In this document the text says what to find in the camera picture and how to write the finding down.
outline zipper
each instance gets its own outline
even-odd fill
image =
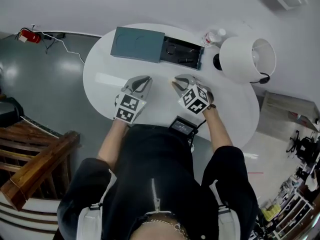
[[[160,212],[160,199],[157,197],[156,192],[156,185],[155,185],[155,179],[151,179],[151,187],[152,187],[152,194],[153,194],[153,203],[154,203],[154,210],[156,213]]]

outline plastic bottle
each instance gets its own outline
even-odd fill
[[[226,31],[223,28],[220,28],[219,30],[213,30],[206,33],[201,42],[205,47],[210,47],[216,43],[221,42],[222,37],[224,37],[225,35]]]

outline white lampshade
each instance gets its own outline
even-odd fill
[[[265,39],[248,36],[225,40],[219,52],[219,61],[226,77],[240,84],[271,76],[276,68],[276,54],[271,44]]]

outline white round table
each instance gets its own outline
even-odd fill
[[[166,36],[200,44],[199,38],[192,33],[160,24],[132,24],[127,28],[145,29],[164,32]],[[115,97],[119,94],[121,83],[115,78],[126,80],[147,75],[153,83],[147,97],[147,105],[135,124],[169,126],[176,116],[185,118],[194,124],[200,124],[204,116],[197,117],[178,104],[179,96],[171,86],[171,80],[180,74],[191,74],[209,86],[214,95],[219,115],[226,127],[233,144],[243,147],[253,136],[259,121],[259,104],[251,84],[237,84],[214,68],[213,57],[219,53],[214,46],[204,49],[201,70],[161,61],[152,63],[110,55],[116,30],[104,35],[89,52],[83,70],[83,86],[92,106],[103,116],[113,119]],[[198,136],[210,140],[207,124],[199,128]]]

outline black jacket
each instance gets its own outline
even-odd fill
[[[236,211],[241,240],[247,240],[258,212],[255,193],[249,184],[244,155],[224,146],[212,156],[202,184],[193,174],[187,140],[163,127],[135,126],[127,133],[116,165],[117,181],[102,205],[102,239],[128,240],[132,232],[155,210],[154,179],[160,210],[171,211],[191,240],[217,240],[218,204],[209,186],[216,187],[222,201]],[[65,240],[76,239],[81,210],[98,203],[110,182],[106,162],[85,159],[58,208],[58,224]]]

